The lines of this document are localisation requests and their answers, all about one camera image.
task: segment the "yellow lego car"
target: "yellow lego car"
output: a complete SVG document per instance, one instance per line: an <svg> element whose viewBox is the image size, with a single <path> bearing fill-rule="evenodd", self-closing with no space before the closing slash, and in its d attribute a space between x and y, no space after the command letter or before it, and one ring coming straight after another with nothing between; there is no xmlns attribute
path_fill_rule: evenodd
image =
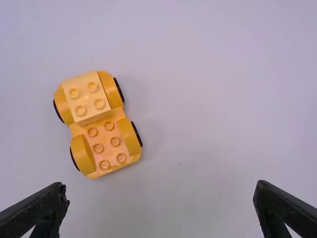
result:
<svg viewBox="0 0 317 238"><path fill-rule="evenodd" d="M70 155L75 167L91 179L138 161L142 141L123 111L124 97L106 71L66 79L54 93L53 105L73 138Z"/></svg>

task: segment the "lego brick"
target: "lego brick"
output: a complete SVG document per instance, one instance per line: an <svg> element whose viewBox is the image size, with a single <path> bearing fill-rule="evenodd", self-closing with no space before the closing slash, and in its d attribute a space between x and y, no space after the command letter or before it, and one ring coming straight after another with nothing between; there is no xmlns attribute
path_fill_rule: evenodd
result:
<svg viewBox="0 0 317 238"><path fill-rule="evenodd" d="M129 153L124 133L119 129L118 121L127 119L123 108L115 108L112 112L111 116L86 126L70 125L73 137L84 135L93 153L96 171L87 174L91 179L123 168L141 157L141 149L138 154Z"/></svg>
<svg viewBox="0 0 317 238"><path fill-rule="evenodd" d="M62 82L74 122L80 126L111 116L111 107L97 71Z"/></svg>

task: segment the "white surface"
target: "white surface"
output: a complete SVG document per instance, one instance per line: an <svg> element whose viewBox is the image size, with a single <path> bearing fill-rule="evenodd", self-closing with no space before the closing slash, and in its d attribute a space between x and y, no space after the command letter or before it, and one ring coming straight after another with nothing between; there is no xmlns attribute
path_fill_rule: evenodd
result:
<svg viewBox="0 0 317 238"><path fill-rule="evenodd" d="M263 237L265 179L317 206L316 1L4 1L0 210L67 185L61 237ZM137 164L76 171L53 109L65 78L117 77Z"/></svg>

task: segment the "black tire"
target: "black tire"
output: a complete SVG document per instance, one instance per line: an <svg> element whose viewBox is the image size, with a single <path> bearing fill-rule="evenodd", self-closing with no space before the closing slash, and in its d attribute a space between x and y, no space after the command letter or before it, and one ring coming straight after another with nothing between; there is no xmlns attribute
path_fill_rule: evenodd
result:
<svg viewBox="0 0 317 238"><path fill-rule="evenodd" d="M122 102L124 102L125 100L124 100L124 96L123 96L123 93L122 93L122 91L121 91L120 85L119 85L119 83L118 83L118 81L117 81L116 78L113 78L113 79L114 79L115 85L117 86L117 89L118 89L118 91L119 91L121 100L122 100Z"/></svg>
<svg viewBox="0 0 317 238"><path fill-rule="evenodd" d="M76 164L75 160L74 160L74 156L73 156L73 152L71 152L71 148L69 148L69 152L70 152L71 160L72 160L73 163L74 163L74 166L76 167L76 169L77 169L78 171L80 171L79 168L77 167L77 164Z"/></svg>
<svg viewBox="0 0 317 238"><path fill-rule="evenodd" d="M142 140L141 140L141 138L140 138L140 135L139 135L139 133L138 133L137 128L135 127L134 122L132 121L131 124L132 124L132 126L133 126L133 129L134 129L135 134L137 135L137 138L138 138L138 141L139 141L139 143L140 143L140 146L143 147L143 142L142 142Z"/></svg>
<svg viewBox="0 0 317 238"><path fill-rule="evenodd" d="M55 109L55 112L56 114L58 115L59 119L61 120L62 123L65 124L65 122L63 121L63 119L61 118L59 112L58 112L58 109L57 109L57 106L56 106L56 103L55 103L55 100L53 99L53 105L54 105L54 109Z"/></svg>

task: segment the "yellow lego brick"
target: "yellow lego brick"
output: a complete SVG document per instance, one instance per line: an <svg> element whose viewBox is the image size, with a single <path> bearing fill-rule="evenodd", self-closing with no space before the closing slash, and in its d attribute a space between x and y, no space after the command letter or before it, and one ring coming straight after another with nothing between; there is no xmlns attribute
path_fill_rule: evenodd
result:
<svg viewBox="0 0 317 238"><path fill-rule="evenodd" d="M76 124L85 126L113 113L97 71L69 78L61 85Z"/></svg>
<svg viewBox="0 0 317 238"><path fill-rule="evenodd" d="M91 156L95 161L96 170L85 174L91 179L111 173L117 169L125 167L138 161L141 157L142 149L137 141L137 136L130 126L131 122L124 114L123 108L112 109L112 115L100 121L96 121L86 126L79 126L74 123L70 125L70 130L74 138L83 135L84 139L79 142L88 146L80 148L78 145L71 146L74 160L79 170L85 170L83 154L86 156L87 166L90 166Z"/></svg>

